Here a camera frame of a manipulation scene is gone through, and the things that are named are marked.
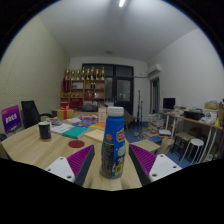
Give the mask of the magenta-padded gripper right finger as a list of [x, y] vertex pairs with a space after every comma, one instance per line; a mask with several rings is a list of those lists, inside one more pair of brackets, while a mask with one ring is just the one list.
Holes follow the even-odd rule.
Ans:
[[134, 144], [129, 145], [129, 155], [143, 186], [181, 170], [165, 154], [155, 155]]

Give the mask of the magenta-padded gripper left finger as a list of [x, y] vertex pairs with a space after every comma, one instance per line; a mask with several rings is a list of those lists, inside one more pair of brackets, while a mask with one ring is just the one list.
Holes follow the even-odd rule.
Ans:
[[46, 168], [46, 171], [75, 183], [78, 186], [82, 186], [94, 155], [94, 146], [90, 145], [68, 158], [57, 158]]

